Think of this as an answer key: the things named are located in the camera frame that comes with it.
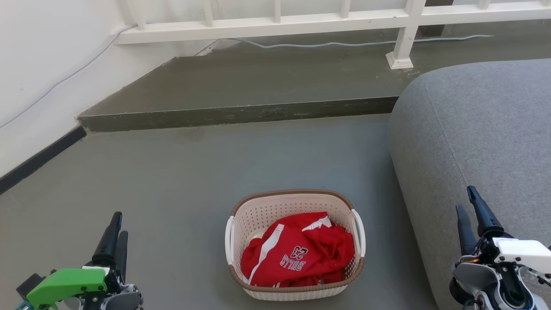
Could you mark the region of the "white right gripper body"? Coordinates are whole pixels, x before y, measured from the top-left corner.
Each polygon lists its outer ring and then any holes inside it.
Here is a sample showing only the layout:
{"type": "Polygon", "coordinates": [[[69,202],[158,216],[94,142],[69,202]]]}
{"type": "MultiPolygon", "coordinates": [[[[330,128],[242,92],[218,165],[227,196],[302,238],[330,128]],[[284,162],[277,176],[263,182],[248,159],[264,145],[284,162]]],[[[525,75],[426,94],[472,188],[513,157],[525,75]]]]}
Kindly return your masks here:
{"type": "Polygon", "coordinates": [[[498,273],[526,268],[538,275],[551,273],[551,252],[539,241],[517,238],[481,238],[472,255],[459,259],[461,264],[482,265],[498,273]]]}

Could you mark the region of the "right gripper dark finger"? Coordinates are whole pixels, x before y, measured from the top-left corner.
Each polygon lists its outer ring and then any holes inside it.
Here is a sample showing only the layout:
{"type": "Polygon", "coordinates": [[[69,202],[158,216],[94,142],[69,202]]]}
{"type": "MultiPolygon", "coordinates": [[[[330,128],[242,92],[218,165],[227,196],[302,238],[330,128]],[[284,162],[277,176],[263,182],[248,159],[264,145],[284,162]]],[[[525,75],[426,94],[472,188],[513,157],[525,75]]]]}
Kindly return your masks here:
{"type": "Polygon", "coordinates": [[[476,248],[477,239],[474,237],[471,228],[470,217],[462,205],[456,206],[456,214],[461,255],[472,255],[476,248]]]}
{"type": "Polygon", "coordinates": [[[470,203],[474,206],[477,217],[477,233],[479,237],[501,237],[504,235],[504,228],[498,221],[494,212],[490,209],[486,201],[480,196],[476,187],[467,186],[467,194],[470,203]]]}

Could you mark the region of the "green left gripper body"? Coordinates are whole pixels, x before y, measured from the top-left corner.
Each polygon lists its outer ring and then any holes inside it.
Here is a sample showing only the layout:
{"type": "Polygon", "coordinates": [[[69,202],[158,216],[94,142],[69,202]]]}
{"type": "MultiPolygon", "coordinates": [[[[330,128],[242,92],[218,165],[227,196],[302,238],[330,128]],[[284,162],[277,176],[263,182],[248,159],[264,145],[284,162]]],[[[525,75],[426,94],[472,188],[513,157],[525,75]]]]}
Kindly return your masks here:
{"type": "Polygon", "coordinates": [[[76,298],[79,310],[106,310],[108,299],[124,290],[126,268],[126,257],[118,257],[113,265],[89,261],[81,268],[53,270],[49,276],[34,273],[16,289],[22,298],[17,309],[57,310],[58,302],[76,298]]]}

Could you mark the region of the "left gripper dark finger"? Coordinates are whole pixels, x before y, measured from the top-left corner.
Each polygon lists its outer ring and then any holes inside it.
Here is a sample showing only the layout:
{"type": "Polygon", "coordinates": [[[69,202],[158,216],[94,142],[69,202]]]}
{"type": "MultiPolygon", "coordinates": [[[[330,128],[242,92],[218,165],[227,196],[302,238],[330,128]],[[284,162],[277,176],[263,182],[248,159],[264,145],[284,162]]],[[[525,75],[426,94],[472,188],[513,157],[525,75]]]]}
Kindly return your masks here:
{"type": "Polygon", "coordinates": [[[93,264],[115,264],[118,236],[122,226],[122,212],[115,212],[92,256],[93,264]]]}
{"type": "Polygon", "coordinates": [[[128,245],[128,232],[120,232],[116,244],[116,265],[120,271],[121,279],[123,283],[126,283],[127,273],[127,245],[128,245]]]}

